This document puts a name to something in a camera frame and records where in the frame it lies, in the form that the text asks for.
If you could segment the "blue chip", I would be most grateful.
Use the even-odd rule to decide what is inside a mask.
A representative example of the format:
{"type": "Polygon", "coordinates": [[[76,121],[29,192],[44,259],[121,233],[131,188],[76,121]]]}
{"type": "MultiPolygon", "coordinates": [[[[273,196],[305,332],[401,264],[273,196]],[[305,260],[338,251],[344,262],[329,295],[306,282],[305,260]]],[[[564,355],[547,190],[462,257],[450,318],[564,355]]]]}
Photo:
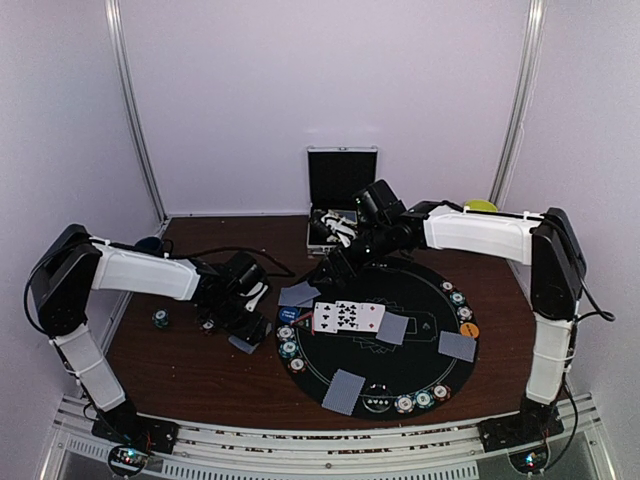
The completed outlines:
{"type": "Polygon", "coordinates": [[[458,320],[461,323],[470,322],[474,318],[474,312],[468,306],[461,306],[456,311],[458,320]]]}
{"type": "Polygon", "coordinates": [[[399,414],[409,414],[415,408],[415,401],[411,395],[399,395],[394,400],[394,407],[399,414]]]}
{"type": "Polygon", "coordinates": [[[295,338],[295,329],[289,325],[280,326],[276,331],[276,338],[280,342],[292,341],[295,338]]]}

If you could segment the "three of clubs card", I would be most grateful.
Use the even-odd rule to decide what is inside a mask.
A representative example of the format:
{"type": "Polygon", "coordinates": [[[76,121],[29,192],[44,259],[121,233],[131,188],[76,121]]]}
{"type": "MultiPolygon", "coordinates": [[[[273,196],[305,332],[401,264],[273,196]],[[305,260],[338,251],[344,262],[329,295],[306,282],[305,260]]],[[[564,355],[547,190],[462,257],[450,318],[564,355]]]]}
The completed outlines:
{"type": "Polygon", "coordinates": [[[337,333],[337,310],[334,303],[316,302],[312,317],[314,332],[337,333]]]}

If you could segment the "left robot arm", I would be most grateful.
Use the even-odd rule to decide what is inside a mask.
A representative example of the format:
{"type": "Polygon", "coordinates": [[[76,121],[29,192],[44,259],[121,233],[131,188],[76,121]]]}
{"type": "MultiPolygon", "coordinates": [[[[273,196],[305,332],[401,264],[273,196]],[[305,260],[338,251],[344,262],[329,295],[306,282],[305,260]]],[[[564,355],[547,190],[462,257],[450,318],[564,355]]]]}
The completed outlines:
{"type": "Polygon", "coordinates": [[[211,264],[96,238],[71,224],[32,269],[23,302],[36,310],[34,326],[88,395],[99,422],[121,443],[133,444],[147,430],[88,327],[90,295],[113,290],[191,303],[206,329],[222,329],[252,352],[272,329],[256,309],[269,289],[266,272],[244,251],[211,264]]]}

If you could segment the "blue-backed card deck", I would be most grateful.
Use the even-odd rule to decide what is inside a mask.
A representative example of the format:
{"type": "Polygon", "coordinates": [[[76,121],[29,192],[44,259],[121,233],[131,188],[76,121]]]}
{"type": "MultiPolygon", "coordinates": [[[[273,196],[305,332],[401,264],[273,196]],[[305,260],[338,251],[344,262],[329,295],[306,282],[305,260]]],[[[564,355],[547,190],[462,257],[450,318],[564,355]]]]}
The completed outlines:
{"type": "Polygon", "coordinates": [[[238,350],[240,350],[241,352],[251,355],[253,354],[257,348],[260,346],[261,342],[255,342],[255,343],[250,343],[246,340],[243,340],[235,335],[231,335],[228,337],[228,341],[231,345],[233,345],[235,348],[237,348],[238,350]]]}

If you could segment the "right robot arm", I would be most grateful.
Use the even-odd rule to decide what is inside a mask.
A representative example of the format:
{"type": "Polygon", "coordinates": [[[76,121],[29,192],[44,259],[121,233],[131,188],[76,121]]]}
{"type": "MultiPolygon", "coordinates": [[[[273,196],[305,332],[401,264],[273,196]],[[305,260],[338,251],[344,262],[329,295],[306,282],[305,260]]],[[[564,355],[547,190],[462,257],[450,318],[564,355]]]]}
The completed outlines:
{"type": "Polygon", "coordinates": [[[406,207],[378,180],[354,196],[358,227],[344,227],[329,213],[309,223],[322,236],[337,236],[313,273],[316,281],[344,286],[365,265],[396,251],[459,250],[518,263],[529,271],[528,295],[535,320],[531,373],[517,413],[479,423],[487,451],[537,443],[553,435],[556,403],[575,354],[586,260],[566,212],[486,212],[447,200],[406,207]]]}

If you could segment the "green 50 chip stack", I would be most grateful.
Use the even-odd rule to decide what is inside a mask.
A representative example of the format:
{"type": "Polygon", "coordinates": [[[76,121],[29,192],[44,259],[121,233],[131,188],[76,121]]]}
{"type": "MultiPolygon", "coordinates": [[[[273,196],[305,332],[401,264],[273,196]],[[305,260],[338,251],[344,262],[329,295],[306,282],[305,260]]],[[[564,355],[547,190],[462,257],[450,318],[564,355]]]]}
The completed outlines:
{"type": "Polygon", "coordinates": [[[169,312],[166,309],[158,309],[152,315],[153,325],[160,329],[167,329],[170,325],[169,312]]]}

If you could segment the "dealt card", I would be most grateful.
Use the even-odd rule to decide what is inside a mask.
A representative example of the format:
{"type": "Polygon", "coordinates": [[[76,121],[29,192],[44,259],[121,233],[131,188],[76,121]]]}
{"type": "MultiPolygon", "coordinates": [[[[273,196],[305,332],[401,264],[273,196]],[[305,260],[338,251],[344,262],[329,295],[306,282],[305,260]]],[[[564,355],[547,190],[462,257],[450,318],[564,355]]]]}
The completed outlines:
{"type": "Polygon", "coordinates": [[[459,333],[442,331],[439,337],[438,353],[450,358],[473,363],[477,341],[473,337],[459,333]]]}
{"type": "Polygon", "coordinates": [[[332,377],[321,406],[332,412],[351,416],[364,383],[364,377],[338,369],[332,377]]]}
{"type": "Polygon", "coordinates": [[[286,307],[300,306],[321,295],[321,291],[307,281],[283,287],[279,293],[278,305],[286,307]]]}

